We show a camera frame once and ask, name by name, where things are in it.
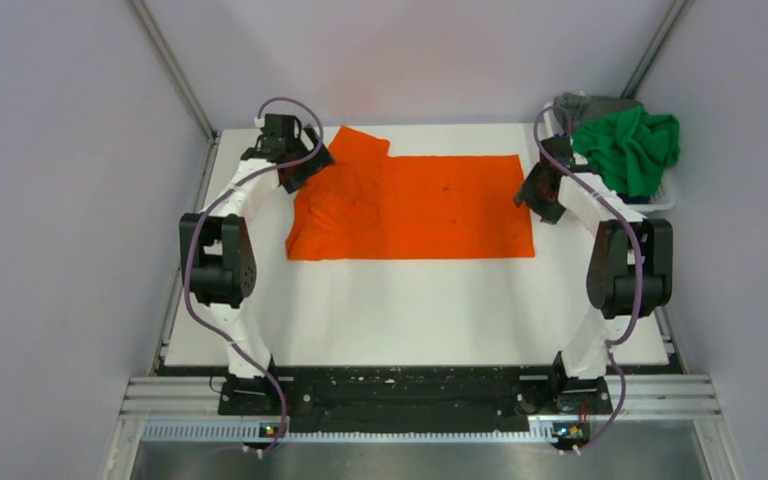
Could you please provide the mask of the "orange t shirt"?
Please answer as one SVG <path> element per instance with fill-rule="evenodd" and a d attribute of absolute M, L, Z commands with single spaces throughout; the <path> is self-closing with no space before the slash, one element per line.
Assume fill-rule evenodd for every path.
<path fill-rule="evenodd" d="M 296 195 L 292 261 L 532 258 L 524 181 L 509 155 L 390 154 L 390 141 L 342 126 L 335 162 Z"/>

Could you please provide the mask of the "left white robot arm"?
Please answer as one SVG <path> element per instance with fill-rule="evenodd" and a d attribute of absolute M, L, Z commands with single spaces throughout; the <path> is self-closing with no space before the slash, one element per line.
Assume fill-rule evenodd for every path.
<path fill-rule="evenodd" d="M 256 140 L 240 155 L 227 185 L 179 220 L 185 309 L 226 351 L 223 415 L 287 409 L 273 356 L 245 310 L 258 277 L 250 226 L 275 191 L 294 193 L 334 162 L 320 121 L 304 124 L 294 115 L 267 113 L 256 126 Z"/>

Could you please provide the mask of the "grey t shirt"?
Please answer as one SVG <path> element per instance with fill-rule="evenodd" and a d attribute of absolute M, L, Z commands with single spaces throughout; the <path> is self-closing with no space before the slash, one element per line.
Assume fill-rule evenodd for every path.
<path fill-rule="evenodd" d="M 554 98 L 552 113 L 564 131 L 572 134 L 588 121 L 641 106 L 634 99 L 564 92 Z"/>

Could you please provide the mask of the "green t shirt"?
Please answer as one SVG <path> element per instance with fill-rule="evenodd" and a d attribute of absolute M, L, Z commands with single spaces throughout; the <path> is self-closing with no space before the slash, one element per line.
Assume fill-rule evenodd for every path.
<path fill-rule="evenodd" d="M 671 114 L 636 107 L 584 123 L 572 134 L 583 156 L 611 190 L 651 197 L 680 156 L 680 122 Z"/>

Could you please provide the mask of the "white plastic laundry basket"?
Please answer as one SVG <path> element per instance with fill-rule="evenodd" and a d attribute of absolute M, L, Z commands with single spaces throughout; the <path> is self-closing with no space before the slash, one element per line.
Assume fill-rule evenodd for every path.
<path fill-rule="evenodd" d="M 598 174 L 641 212 L 671 209 L 668 171 L 681 154 L 680 123 L 637 100 L 565 92 L 544 104 L 545 135 L 562 139 L 559 160 Z"/>

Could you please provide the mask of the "left grey corner post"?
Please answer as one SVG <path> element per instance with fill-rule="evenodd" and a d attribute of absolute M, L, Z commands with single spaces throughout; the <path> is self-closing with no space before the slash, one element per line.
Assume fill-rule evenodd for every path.
<path fill-rule="evenodd" d="M 208 141 L 214 141 L 217 137 L 216 129 L 208 119 L 201 102 L 197 98 L 193 87 L 178 62 L 171 46 L 166 40 L 149 5 L 143 0 L 128 0 L 126 4 L 134 14 L 151 49 L 158 59 L 161 69 L 171 82 L 173 89 L 188 115 L 195 122 L 200 133 Z"/>

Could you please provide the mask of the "grey corner post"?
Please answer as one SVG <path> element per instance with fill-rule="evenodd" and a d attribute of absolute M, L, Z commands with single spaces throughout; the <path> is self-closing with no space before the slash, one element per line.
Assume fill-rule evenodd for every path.
<path fill-rule="evenodd" d="M 670 3 L 621 91 L 621 98 L 635 99 L 637 97 L 663 49 L 693 4 L 693 0 L 674 0 Z"/>
<path fill-rule="evenodd" d="M 143 0 L 128 0 L 126 4 L 134 14 L 151 49 L 158 59 L 161 69 L 171 82 L 173 89 L 188 115 L 195 122 L 200 133 L 208 141 L 214 141 L 217 137 L 216 129 L 208 119 L 201 102 L 197 98 L 193 87 L 178 62 L 171 46 L 166 40 L 149 5 Z"/>

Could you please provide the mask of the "right grey corner post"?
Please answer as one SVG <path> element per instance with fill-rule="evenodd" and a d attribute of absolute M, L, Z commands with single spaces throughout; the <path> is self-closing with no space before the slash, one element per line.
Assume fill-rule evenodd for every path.
<path fill-rule="evenodd" d="M 635 99 L 637 97 L 663 49 L 693 4 L 693 0 L 674 0 L 670 3 L 621 91 L 621 98 Z"/>

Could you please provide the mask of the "grey aluminium frame rail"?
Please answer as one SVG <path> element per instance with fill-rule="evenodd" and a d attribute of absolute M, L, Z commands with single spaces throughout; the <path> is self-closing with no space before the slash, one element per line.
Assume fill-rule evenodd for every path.
<path fill-rule="evenodd" d="M 377 376 L 287 380 L 285 403 L 232 396 L 205 377 L 137 378 L 120 416 L 156 440 L 286 443 L 555 443 L 586 440 L 624 421 L 715 420 L 721 408 L 700 375 L 608 376 L 543 400 L 540 378 L 494 370 L 481 378 Z"/>

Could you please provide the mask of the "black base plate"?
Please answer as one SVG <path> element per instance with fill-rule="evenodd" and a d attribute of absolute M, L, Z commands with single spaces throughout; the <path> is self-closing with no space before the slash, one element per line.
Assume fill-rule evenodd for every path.
<path fill-rule="evenodd" d="M 561 413 L 522 412 L 516 396 L 546 383 L 551 366 L 274 367 L 287 400 L 283 413 L 223 415 L 220 390 L 227 373 L 212 367 L 163 368 L 129 400 L 151 413 L 176 417 L 217 415 L 279 418 L 292 434 L 490 434 L 525 433 L 540 414 L 586 420 L 612 412 L 617 373 L 607 370 L 606 409 Z"/>

